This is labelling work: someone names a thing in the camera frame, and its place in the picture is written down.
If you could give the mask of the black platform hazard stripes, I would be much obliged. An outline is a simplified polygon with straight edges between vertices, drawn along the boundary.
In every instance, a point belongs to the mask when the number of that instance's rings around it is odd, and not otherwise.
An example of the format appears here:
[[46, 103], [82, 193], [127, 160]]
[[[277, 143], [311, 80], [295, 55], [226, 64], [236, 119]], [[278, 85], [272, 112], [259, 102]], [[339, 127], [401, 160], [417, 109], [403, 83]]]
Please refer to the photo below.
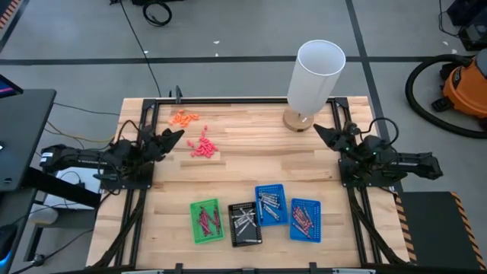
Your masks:
[[411, 263], [487, 271], [455, 192], [407, 192], [394, 198]]

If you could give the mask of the pink small pieces pile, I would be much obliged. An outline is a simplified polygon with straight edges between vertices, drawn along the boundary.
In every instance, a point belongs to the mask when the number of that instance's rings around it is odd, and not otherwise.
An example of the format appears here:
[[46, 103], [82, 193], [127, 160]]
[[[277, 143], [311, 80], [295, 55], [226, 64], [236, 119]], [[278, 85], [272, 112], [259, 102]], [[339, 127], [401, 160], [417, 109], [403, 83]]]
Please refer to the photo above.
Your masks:
[[197, 139], [188, 139], [186, 141], [187, 146], [191, 149], [191, 152], [189, 153], [191, 157], [211, 158], [215, 152], [218, 152], [215, 143], [207, 138], [207, 131], [207, 125], [204, 125], [200, 136]]

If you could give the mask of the computer monitor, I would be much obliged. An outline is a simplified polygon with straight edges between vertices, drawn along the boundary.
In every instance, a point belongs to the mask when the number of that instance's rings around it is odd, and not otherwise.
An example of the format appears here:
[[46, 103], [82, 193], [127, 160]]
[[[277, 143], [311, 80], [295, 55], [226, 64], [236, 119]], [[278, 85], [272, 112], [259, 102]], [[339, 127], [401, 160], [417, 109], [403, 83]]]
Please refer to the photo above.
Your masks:
[[24, 90], [0, 74], [0, 98], [23, 94]]

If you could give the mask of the grey rounded object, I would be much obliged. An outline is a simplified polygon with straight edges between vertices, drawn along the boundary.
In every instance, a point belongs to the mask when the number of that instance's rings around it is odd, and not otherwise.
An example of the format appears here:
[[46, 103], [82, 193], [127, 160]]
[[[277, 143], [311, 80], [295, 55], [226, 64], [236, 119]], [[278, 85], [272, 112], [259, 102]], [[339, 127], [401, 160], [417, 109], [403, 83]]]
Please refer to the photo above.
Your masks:
[[59, 217], [59, 213], [50, 207], [32, 209], [27, 220], [34, 224], [51, 225]]

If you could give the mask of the black plastic basket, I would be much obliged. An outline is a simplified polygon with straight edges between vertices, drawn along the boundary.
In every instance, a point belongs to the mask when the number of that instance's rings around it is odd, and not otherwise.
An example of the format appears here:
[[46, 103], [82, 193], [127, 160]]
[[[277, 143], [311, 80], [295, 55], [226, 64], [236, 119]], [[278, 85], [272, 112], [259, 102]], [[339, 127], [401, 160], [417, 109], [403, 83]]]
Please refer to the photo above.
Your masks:
[[259, 222], [257, 221], [257, 213], [253, 216], [254, 222], [256, 223], [256, 227], [249, 225], [240, 236], [237, 236], [237, 232], [242, 228], [243, 225], [240, 226], [239, 228], [235, 228], [233, 222], [233, 220], [235, 219], [233, 219], [231, 216], [242, 215], [240, 209], [244, 209], [246, 212], [252, 209], [253, 212], [256, 213], [256, 203], [244, 202], [244, 203], [232, 204], [228, 206], [232, 247], [247, 247], [251, 245], [257, 245], [255, 243], [244, 243], [243, 242], [244, 239], [258, 239], [258, 240], [262, 240], [263, 242], [261, 228], [259, 226]]

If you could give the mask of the pile of crayons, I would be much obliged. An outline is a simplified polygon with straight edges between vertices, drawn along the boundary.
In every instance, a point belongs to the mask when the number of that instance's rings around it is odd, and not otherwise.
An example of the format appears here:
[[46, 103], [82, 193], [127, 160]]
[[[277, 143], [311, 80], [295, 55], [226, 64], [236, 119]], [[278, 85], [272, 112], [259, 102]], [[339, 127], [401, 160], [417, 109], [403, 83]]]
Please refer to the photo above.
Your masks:
[[255, 215], [255, 213], [253, 212], [253, 210], [251, 209], [250, 211], [246, 212], [244, 209], [240, 209], [241, 213], [242, 213], [242, 216], [239, 217], [239, 222], [240, 223], [243, 223], [245, 221], [249, 221], [252, 225], [256, 225], [255, 222], [254, 222], [254, 218], [253, 216]]

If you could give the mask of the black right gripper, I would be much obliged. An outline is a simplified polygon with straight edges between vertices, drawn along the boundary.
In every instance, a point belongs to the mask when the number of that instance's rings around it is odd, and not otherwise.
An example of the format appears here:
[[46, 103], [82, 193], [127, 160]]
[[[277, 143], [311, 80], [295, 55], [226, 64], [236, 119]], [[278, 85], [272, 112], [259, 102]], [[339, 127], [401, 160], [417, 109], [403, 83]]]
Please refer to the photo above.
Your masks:
[[349, 153], [357, 147], [356, 137], [361, 133], [356, 123], [346, 122], [340, 131], [313, 124], [324, 143], [334, 151]]

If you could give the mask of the white box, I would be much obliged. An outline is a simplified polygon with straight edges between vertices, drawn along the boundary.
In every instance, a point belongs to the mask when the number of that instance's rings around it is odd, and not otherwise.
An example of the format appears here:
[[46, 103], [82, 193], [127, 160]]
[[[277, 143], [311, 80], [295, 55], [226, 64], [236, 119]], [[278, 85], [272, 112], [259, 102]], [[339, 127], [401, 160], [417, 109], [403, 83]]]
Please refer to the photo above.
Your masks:
[[[70, 184], [79, 186], [96, 194], [103, 194], [100, 188], [100, 181], [94, 177], [95, 169], [83, 167], [70, 167], [65, 170], [57, 171], [55, 177]], [[75, 203], [58, 196], [47, 194], [43, 204], [57, 209], [92, 210], [93, 207]]]

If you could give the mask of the hazard striped floor mat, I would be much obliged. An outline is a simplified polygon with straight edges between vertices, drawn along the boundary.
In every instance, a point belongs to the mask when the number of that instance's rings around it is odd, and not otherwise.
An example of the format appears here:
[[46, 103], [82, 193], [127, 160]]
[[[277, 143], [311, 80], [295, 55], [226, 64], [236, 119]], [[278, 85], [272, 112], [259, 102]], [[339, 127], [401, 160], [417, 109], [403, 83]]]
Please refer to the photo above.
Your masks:
[[21, 2], [22, 0], [0, 0], [0, 30], [5, 29]]

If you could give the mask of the black metal table frame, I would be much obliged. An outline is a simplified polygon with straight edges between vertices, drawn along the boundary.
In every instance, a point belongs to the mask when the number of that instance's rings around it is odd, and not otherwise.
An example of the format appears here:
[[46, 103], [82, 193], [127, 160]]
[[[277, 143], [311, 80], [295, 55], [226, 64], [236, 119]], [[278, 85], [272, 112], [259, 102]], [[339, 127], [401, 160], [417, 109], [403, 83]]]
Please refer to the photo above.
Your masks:
[[[375, 251], [349, 206], [342, 185], [338, 153], [328, 149], [313, 130], [292, 132], [282, 116], [283, 97], [165, 98], [158, 111], [144, 108], [143, 99], [123, 101], [116, 127], [136, 137], [139, 123], [171, 127], [178, 110], [199, 114], [165, 160], [155, 165], [153, 184], [145, 192], [142, 219], [129, 232], [121, 252], [124, 263], [139, 269], [284, 269], [359, 266], [373, 262]], [[207, 125], [207, 138], [218, 152], [211, 158], [191, 157], [188, 139]], [[232, 247], [228, 206], [255, 199], [256, 186], [280, 183], [287, 199], [321, 203], [321, 242], [293, 241], [288, 225], [262, 229], [263, 242]], [[218, 199], [224, 239], [195, 244], [189, 205]]]

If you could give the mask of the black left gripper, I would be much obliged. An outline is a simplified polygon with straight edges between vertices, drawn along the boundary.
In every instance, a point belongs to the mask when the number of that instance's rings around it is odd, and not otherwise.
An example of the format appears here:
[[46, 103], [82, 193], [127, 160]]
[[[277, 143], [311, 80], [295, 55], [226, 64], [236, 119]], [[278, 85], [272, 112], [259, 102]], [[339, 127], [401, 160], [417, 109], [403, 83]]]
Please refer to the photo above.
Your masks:
[[171, 129], [163, 131], [163, 142], [159, 142], [159, 138], [155, 135], [151, 126], [145, 126], [141, 133], [142, 140], [142, 154], [146, 161], [162, 161], [165, 155], [170, 153], [178, 141], [183, 137], [185, 131], [183, 129], [173, 132]]

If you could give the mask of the black equipment case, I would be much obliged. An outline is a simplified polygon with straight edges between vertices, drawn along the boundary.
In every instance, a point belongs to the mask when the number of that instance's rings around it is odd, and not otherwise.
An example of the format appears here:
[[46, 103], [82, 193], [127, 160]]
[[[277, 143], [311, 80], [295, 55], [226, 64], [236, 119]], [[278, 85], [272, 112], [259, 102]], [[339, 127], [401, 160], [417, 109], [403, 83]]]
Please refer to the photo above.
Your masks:
[[487, 0], [454, 0], [447, 15], [467, 51], [487, 48]]

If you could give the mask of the blue plastic basket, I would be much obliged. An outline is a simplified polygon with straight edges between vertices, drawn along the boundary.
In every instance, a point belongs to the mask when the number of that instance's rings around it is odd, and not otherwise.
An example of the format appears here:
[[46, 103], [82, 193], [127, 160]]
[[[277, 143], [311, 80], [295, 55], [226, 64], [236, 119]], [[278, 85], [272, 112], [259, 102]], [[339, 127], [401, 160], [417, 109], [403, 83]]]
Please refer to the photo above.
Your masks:
[[[293, 208], [299, 207], [304, 212], [304, 207], [307, 208], [311, 216], [314, 228], [309, 228], [311, 238], [305, 237], [298, 229], [293, 226]], [[291, 200], [290, 209], [290, 238], [294, 241], [306, 241], [312, 243], [321, 242], [321, 203], [317, 200], [293, 198]]]
[[[280, 211], [276, 212], [280, 220], [276, 221], [264, 208], [263, 208], [263, 220], [259, 220], [259, 208], [258, 208], [258, 201], [261, 199], [259, 196], [260, 192], [264, 193], [275, 193], [279, 195], [279, 206]], [[255, 197], [256, 197], [256, 213], [257, 213], [257, 221], [259, 222], [260, 226], [273, 226], [273, 225], [286, 225], [288, 223], [288, 209], [287, 209], [287, 202], [285, 198], [285, 190], [282, 184], [273, 184], [273, 185], [262, 185], [255, 187]]]

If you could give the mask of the black side desk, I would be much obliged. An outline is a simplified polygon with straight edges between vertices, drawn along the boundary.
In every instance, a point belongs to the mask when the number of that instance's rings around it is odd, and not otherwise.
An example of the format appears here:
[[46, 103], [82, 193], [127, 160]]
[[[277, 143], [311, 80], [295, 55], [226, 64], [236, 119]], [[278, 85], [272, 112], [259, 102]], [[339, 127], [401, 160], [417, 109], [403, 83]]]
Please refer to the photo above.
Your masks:
[[0, 99], [0, 227], [16, 224], [11, 247], [0, 255], [0, 274], [8, 274], [26, 225], [24, 217], [38, 190], [98, 207], [100, 194], [67, 183], [30, 166], [56, 96], [54, 90], [25, 90]]

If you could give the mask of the green plastic basket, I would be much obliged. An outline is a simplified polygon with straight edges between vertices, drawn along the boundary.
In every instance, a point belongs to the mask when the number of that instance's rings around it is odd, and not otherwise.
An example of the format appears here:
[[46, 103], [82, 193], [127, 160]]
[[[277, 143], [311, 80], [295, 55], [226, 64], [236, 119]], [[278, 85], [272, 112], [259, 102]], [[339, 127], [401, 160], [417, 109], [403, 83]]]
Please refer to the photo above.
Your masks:
[[[206, 211], [210, 214], [213, 219], [213, 211], [214, 208], [218, 209], [219, 217], [221, 220], [221, 233], [217, 234], [215, 225], [211, 226], [212, 235], [207, 237], [203, 236], [202, 228], [199, 225], [199, 213], [202, 210], [202, 207], [206, 209]], [[220, 213], [220, 206], [218, 199], [208, 199], [200, 202], [194, 202], [189, 205], [189, 213], [191, 219], [191, 225], [193, 230], [193, 240], [195, 244], [204, 244], [212, 241], [219, 241], [224, 239], [224, 226], [223, 221], [221, 219]]]

